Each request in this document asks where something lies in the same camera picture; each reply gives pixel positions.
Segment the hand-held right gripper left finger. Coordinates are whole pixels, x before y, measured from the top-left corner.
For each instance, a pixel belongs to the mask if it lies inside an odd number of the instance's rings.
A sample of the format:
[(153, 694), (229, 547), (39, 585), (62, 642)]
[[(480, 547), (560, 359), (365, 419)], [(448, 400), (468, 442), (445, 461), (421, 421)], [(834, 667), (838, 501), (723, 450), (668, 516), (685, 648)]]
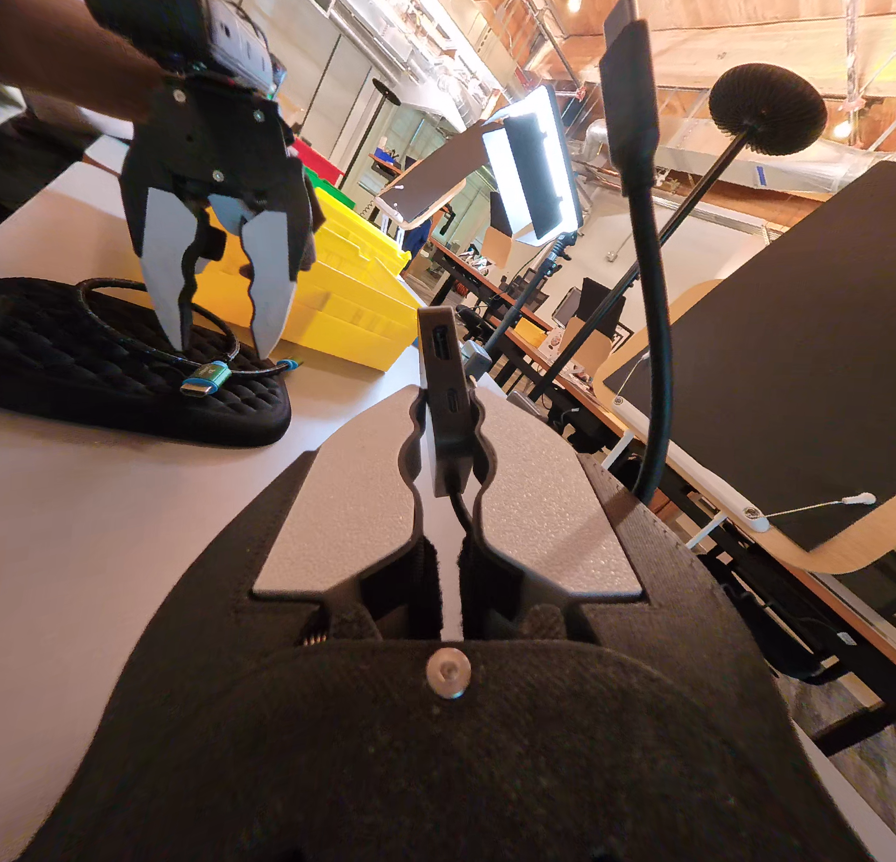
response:
[(252, 587), (263, 600), (358, 603), (361, 582), (421, 536), (419, 386), (364, 409), (320, 446)]

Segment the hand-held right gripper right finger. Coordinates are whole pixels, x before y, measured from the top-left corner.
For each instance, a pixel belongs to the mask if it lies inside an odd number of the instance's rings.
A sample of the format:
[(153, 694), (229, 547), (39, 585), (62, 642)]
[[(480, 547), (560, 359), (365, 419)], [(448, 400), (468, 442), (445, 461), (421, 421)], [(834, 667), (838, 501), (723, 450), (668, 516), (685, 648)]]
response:
[(524, 603), (627, 602), (643, 586), (574, 449), (537, 417), (476, 392), (485, 454), (474, 527), (522, 576)]

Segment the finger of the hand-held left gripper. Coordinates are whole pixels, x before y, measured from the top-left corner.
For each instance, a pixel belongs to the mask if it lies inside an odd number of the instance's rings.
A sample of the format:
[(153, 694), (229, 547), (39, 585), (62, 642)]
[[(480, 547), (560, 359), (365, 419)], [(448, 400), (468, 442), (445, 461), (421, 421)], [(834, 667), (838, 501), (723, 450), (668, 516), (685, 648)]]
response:
[(267, 358), (280, 341), (296, 290), (290, 276), (287, 215), (281, 211), (254, 213), (233, 197), (209, 197), (221, 226), (240, 243), (252, 268), (252, 339), (256, 353)]
[(169, 344), (184, 351), (192, 329), (196, 263), (203, 258), (210, 221), (205, 208), (151, 188), (147, 196), (140, 269)]

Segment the braided hdmi cable green plugs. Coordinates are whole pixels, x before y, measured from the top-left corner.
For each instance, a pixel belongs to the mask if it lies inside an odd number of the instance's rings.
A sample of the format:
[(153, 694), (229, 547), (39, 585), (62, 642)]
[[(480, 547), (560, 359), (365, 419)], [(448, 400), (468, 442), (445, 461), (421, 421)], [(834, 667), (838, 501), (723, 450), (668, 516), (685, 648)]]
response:
[(88, 294), (96, 289), (101, 288), (122, 288), (134, 291), (147, 292), (148, 289), (144, 283), (116, 279), (116, 278), (87, 278), (74, 285), (73, 292), (79, 307), (84, 314), (101, 330), (104, 330), (119, 345), (128, 348), (137, 354), (145, 357), (151, 357), (167, 364), (178, 364), (191, 366), (193, 372), (185, 377), (180, 386), (182, 395), (190, 398), (205, 398), (216, 394), (230, 379), (248, 377), (252, 379), (260, 379), (266, 376), (282, 375), (297, 370), (303, 365), (302, 360), (285, 358), (279, 360), (274, 366), (263, 368), (255, 371), (235, 370), (232, 362), (241, 352), (242, 344), (232, 329), (217, 315), (206, 308), (190, 303), (190, 308), (205, 319), (215, 324), (227, 339), (230, 340), (230, 347), (224, 354), (223, 359), (215, 359), (207, 363), (198, 363), (188, 359), (182, 354), (167, 353), (150, 345), (125, 335), (107, 322), (99, 315), (94, 313), (88, 298)]

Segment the black square hdmi adapter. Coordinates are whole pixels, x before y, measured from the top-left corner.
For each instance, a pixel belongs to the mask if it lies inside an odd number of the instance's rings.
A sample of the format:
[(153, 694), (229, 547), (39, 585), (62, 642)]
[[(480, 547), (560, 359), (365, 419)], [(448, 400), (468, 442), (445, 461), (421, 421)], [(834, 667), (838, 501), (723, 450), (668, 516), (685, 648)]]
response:
[[(621, 83), (624, 90), (646, 90), (650, 86), (656, 89), (649, 29), (638, 15), (636, 0), (618, 0), (604, 31), (607, 46), (599, 63), (603, 104), (605, 79)], [(649, 267), (647, 288), (642, 287), (651, 361), (651, 418), (633, 493), (644, 503), (653, 497), (665, 469), (673, 419), (671, 327), (661, 248), (658, 265)], [(471, 379), (487, 374), (492, 361), (484, 346), (475, 342), (459, 344), (449, 308), (421, 309), (419, 324), (436, 460), (434, 491), (438, 496), (452, 498), (459, 519), (468, 520), (460, 495), (475, 448)]]

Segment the person's left forearm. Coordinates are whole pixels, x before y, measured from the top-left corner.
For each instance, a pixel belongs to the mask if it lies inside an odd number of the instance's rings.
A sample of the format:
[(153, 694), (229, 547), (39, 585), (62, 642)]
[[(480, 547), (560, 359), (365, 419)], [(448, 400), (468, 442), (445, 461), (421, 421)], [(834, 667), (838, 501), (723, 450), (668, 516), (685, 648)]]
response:
[(138, 123), (165, 83), (158, 63), (81, 0), (1, 0), (1, 66), (3, 84)]

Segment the red plastic bin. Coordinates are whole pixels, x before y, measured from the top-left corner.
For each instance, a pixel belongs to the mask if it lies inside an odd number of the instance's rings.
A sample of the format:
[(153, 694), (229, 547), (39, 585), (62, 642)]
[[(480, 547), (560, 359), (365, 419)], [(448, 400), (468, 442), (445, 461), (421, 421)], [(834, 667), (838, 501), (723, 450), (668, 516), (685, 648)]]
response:
[(337, 184), (342, 179), (344, 171), (308, 143), (297, 137), (292, 147), (303, 164), (308, 165), (321, 177), (325, 177), (331, 184)]

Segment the black quilted pad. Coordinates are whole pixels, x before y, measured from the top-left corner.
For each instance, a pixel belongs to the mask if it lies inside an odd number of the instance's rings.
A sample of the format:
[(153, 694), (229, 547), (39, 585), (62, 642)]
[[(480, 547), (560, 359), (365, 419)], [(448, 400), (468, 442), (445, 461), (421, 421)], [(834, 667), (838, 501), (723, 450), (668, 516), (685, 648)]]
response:
[[(255, 448), (279, 441), (291, 420), (288, 373), (230, 379), (216, 394), (190, 398), (180, 386), (189, 365), (167, 364), (119, 345), (79, 307), (74, 285), (13, 277), (1, 280), (1, 406), (24, 415), (85, 427), (213, 445)], [(151, 308), (88, 294), (91, 308), (127, 336), (200, 364), (223, 359), (230, 347), (215, 324), (193, 326), (185, 351), (174, 350)], [(241, 342), (235, 370), (263, 360)]]

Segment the black floor lamp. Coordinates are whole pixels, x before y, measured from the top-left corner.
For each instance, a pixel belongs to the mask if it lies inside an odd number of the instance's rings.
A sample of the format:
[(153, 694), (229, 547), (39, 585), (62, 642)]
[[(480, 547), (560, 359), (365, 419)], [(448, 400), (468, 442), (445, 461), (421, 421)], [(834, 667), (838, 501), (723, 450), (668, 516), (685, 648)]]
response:
[(380, 117), (380, 114), (383, 111), (385, 105), (387, 103), (389, 103), (392, 106), (400, 106), (400, 99), (398, 98), (398, 96), (395, 94), (395, 92), (391, 88), (389, 88), (380, 79), (374, 78), (373, 86), (374, 86), (374, 90), (375, 90), (376, 94), (378, 94), (378, 99), (376, 101), (375, 109), (374, 109), (373, 114), (370, 117), (369, 121), (367, 122), (367, 124), (364, 128), (364, 133), (361, 135), (361, 138), (358, 141), (358, 143), (353, 151), (350, 162), (348, 163), (348, 165), (343, 173), (341, 182), (339, 184), (339, 189), (343, 189), (346, 186), (346, 184), (349, 180), (350, 174), (353, 170), (353, 167), (356, 164), (358, 158), (360, 157), (360, 154), (364, 151), (364, 147), (367, 143), (368, 137), (372, 133), (372, 131), (375, 127), (376, 121)]

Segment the black board with tan edge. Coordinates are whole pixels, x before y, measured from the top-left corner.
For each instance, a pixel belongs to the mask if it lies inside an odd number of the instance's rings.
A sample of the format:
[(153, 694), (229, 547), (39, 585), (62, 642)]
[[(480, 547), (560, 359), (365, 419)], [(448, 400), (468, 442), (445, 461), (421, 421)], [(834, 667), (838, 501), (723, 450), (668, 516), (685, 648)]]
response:
[(764, 512), (780, 562), (855, 572), (894, 550), (895, 164), (880, 161), (719, 281), (670, 303), (671, 440)]
[(466, 179), (488, 163), (484, 138), (503, 128), (503, 119), (476, 123), (399, 174), (375, 197), (374, 206), (402, 229), (414, 229), (449, 203)]

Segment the long wooden workbench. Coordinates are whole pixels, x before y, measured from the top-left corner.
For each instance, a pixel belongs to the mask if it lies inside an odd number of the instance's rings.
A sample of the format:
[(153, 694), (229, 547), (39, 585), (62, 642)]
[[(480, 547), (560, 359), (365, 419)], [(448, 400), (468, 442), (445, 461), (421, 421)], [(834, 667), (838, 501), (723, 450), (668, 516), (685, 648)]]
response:
[[(442, 243), (432, 240), (431, 260), (443, 268), (446, 279), (435, 292), (432, 304), (440, 306), (454, 293), (462, 295), (462, 288), (474, 296), (476, 302), (460, 306), (458, 316), (464, 326), (464, 337), (487, 339), (495, 330), (514, 300), (505, 291), (506, 285), (497, 285), (470, 263), (451, 252)], [(538, 324), (542, 329), (557, 326), (553, 320), (545, 320), (531, 304), (523, 309), (521, 317)], [(495, 382), (506, 393), (531, 390), (550, 367), (547, 357), (547, 341), (540, 348), (533, 348), (509, 329), (497, 345), (497, 361), (492, 365)], [(615, 444), (623, 428), (612, 420), (609, 413), (599, 408), (588, 385), (572, 375), (559, 375), (537, 400), (547, 414), (548, 423), (570, 430), (567, 440), (576, 451), (603, 452)]]

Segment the thin black light stand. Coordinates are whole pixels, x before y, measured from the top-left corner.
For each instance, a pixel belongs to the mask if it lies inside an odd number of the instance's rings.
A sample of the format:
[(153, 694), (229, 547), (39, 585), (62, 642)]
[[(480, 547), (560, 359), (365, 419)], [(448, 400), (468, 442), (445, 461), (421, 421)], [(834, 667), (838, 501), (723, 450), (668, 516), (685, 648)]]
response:
[(500, 321), (499, 326), (493, 331), (492, 336), (485, 344), (484, 352), (487, 354), (490, 361), (494, 360), (499, 341), (509, 329), (512, 329), (512, 327), (519, 322), (523, 314), (523, 309), (527, 307), (532, 296), (540, 290), (542, 283), (556, 271), (556, 268), (560, 265), (559, 261), (561, 259), (565, 261), (569, 260), (569, 255), (566, 252), (566, 249), (576, 244), (579, 238), (579, 233), (579, 230), (565, 233), (554, 241), (550, 251), (537, 268), (535, 276), (526, 283), (525, 287), (521, 290), (520, 296), (514, 301), (511, 308)]

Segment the bright led light panel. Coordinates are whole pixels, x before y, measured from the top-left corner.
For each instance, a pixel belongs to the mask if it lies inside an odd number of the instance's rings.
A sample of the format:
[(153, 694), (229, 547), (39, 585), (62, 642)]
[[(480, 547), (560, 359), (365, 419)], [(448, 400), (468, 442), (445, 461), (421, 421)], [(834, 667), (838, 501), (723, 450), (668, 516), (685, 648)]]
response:
[(513, 240), (544, 246), (583, 226), (573, 164), (551, 86), (539, 86), (487, 119), (482, 140)]

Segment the black ribbed disc on pole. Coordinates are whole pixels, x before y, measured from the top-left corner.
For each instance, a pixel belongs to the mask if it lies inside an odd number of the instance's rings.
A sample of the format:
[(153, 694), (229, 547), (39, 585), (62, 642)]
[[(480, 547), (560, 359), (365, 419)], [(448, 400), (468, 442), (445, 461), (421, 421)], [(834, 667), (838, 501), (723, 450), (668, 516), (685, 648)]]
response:
[(806, 149), (824, 128), (826, 109), (818, 91), (804, 78), (778, 65), (747, 63), (722, 74), (711, 87), (709, 108), (715, 127), (729, 143), (695, 188), (657, 231), (650, 187), (658, 148), (655, 88), (624, 90), (604, 80), (604, 107), (609, 148), (623, 179), (633, 226), (636, 260), (607, 296), (616, 301), (636, 277), (647, 288), (649, 270), (659, 250), (745, 148), (780, 157)]

